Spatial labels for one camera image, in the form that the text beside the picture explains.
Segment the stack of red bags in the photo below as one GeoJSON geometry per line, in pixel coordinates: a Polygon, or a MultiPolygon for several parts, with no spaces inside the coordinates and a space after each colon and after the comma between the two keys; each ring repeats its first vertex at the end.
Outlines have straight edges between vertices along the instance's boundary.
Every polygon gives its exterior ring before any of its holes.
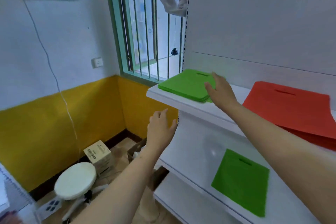
{"type": "Polygon", "coordinates": [[[308,142],[336,151],[336,122],[328,95],[255,82],[243,106],[308,142]]]}

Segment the yellow painted lower wall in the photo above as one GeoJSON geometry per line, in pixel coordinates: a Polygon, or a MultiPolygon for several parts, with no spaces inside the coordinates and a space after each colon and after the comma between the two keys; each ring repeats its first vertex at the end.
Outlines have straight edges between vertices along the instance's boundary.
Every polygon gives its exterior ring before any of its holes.
{"type": "Polygon", "coordinates": [[[146,97],[148,86],[123,77],[118,77],[118,86],[126,128],[139,137],[146,137],[149,117],[155,111],[168,108],[169,125],[171,125],[173,119],[178,118],[179,111],[177,109],[146,97]]]}
{"type": "MultiPolygon", "coordinates": [[[[81,149],[98,140],[106,141],[126,128],[118,84],[120,78],[112,76],[63,92],[81,149]]],[[[129,124],[141,119],[142,114],[135,112],[137,118],[129,124]]],[[[26,190],[73,164],[78,154],[59,94],[0,111],[0,162],[26,190]]]]}

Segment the green bag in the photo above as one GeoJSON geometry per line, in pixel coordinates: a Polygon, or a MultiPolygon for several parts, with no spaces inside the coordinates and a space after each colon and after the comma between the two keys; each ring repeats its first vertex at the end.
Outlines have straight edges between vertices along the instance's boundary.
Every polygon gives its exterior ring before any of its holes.
{"type": "Polygon", "coordinates": [[[227,149],[211,186],[246,210],[265,217],[270,170],[227,149]]]}
{"type": "Polygon", "coordinates": [[[205,102],[209,97],[204,87],[205,82],[209,82],[212,87],[216,86],[211,74],[186,69],[182,73],[159,83],[158,88],[194,101],[205,102]]]}

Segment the hand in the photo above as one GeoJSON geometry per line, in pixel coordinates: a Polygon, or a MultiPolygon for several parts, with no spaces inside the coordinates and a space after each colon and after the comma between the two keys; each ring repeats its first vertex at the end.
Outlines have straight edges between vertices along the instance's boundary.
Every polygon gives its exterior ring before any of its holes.
{"type": "Polygon", "coordinates": [[[212,72],[212,76],[216,82],[216,89],[213,89],[211,84],[208,82],[205,83],[205,89],[207,90],[212,102],[223,112],[227,112],[230,107],[239,103],[230,84],[225,80],[225,78],[214,72],[212,72]]]}
{"type": "Polygon", "coordinates": [[[163,151],[173,139],[177,129],[176,120],[173,120],[171,127],[168,127],[167,110],[162,112],[156,111],[153,116],[149,118],[147,126],[147,144],[146,148],[163,151]]]}

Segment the box with barcode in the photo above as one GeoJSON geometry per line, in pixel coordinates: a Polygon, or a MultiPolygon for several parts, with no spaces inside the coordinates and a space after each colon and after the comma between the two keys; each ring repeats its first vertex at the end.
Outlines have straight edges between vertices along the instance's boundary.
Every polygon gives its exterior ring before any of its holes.
{"type": "Polygon", "coordinates": [[[106,172],[114,164],[110,149],[107,148],[101,140],[84,149],[84,153],[89,158],[90,162],[95,166],[97,175],[101,175],[103,172],[106,172]]]}

